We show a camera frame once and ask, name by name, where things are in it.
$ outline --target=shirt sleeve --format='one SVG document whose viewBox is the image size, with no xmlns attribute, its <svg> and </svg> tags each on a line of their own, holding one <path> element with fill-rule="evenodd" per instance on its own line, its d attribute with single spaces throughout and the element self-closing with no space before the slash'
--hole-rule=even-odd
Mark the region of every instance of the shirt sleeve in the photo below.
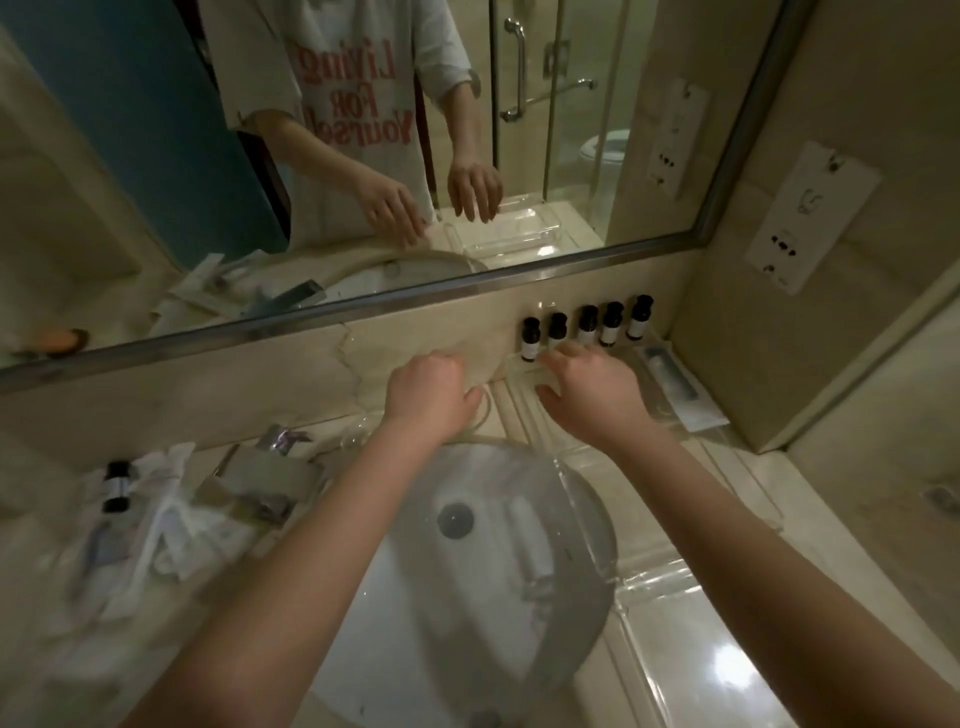
<svg viewBox="0 0 960 728">
<path fill-rule="evenodd" d="M 255 133 L 250 117 L 266 109 L 298 118 L 300 87 L 276 2 L 200 0 L 199 6 L 227 126 Z"/>
<path fill-rule="evenodd" d="M 446 0 L 413 0 L 414 66 L 423 91 L 435 104 L 455 85 L 468 82 L 480 96 L 480 79 Z"/>
</svg>

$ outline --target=person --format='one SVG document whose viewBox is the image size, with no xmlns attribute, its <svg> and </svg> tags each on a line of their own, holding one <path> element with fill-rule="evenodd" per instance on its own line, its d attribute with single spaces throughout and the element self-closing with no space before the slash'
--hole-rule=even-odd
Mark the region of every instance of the person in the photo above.
<svg viewBox="0 0 960 728">
<path fill-rule="evenodd" d="M 625 364 L 570 342 L 540 360 L 560 384 L 539 387 L 546 411 L 627 475 L 799 725 L 960 725 L 957 693 L 657 425 Z M 124 725 L 289 725 L 404 493 L 480 400 L 460 356 L 394 371 L 358 458 Z"/>
<path fill-rule="evenodd" d="M 291 247 L 378 234 L 414 245 L 434 221 L 415 74 L 444 113 L 456 214 L 503 197 L 482 159 L 480 86 L 446 0 L 200 0 L 231 129 L 294 172 Z"/>
</svg>

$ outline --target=hand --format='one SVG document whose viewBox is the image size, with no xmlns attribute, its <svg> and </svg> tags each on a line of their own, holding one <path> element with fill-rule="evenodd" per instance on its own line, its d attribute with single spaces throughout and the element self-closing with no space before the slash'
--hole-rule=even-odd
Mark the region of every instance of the hand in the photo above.
<svg viewBox="0 0 960 728">
<path fill-rule="evenodd" d="M 446 178 L 446 191 L 450 193 L 457 217 L 464 212 L 471 223 L 476 219 L 473 212 L 475 197 L 480 219 L 489 223 L 503 199 L 503 182 L 496 168 L 482 162 L 476 155 L 454 155 Z"/>
<path fill-rule="evenodd" d="M 466 366 L 461 354 L 433 352 L 394 369 L 384 424 L 400 423 L 432 447 L 449 440 L 467 426 L 483 399 L 480 387 L 464 395 Z"/>
<path fill-rule="evenodd" d="M 406 185 L 360 164 L 352 184 L 367 221 L 386 240 L 414 246 L 423 237 L 426 221 Z"/>
<path fill-rule="evenodd" d="M 636 375 L 619 359 L 566 341 L 538 361 L 560 382 L 559 395 L 546 384 L 537 386 L 543 408 L 578 440 L 611 455 L 653 425 Z"/>
</svg>

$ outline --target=mirror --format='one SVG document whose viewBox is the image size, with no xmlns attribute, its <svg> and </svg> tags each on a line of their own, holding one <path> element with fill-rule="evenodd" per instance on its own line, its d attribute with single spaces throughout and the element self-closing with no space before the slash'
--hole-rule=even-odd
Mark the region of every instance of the mirror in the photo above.
<svg viewBox="0 0 960 728">
<path fill-rule="evenodd" d="M 689 231 L 779 8 L 394 5 L 0 10 L 0 364 Z"/>
</svg>

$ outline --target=person's left arm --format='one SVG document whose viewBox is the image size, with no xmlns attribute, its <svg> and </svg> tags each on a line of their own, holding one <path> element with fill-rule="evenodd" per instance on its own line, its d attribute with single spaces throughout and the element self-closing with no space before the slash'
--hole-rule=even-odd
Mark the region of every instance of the person's left arm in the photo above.
<svg viewBox="0 0 960 728">
<path fill-rule="evenodd" d="M 407 489 L 469 422 L 461 356 L 418 356 L 390 377 L 382 425 L 356 461 L 210 619 L 123 728 L 288 726 Z"/>
<path fill-rule="evenodd" d="M 440 107 L 453 144 L 446 179 L 454 212 L 490 222 L 503 199 L 503 182 L 481 151 L 480 82 L 446 0 L 413 0 L 414 64 L 426 95 Z"/>
</svg>

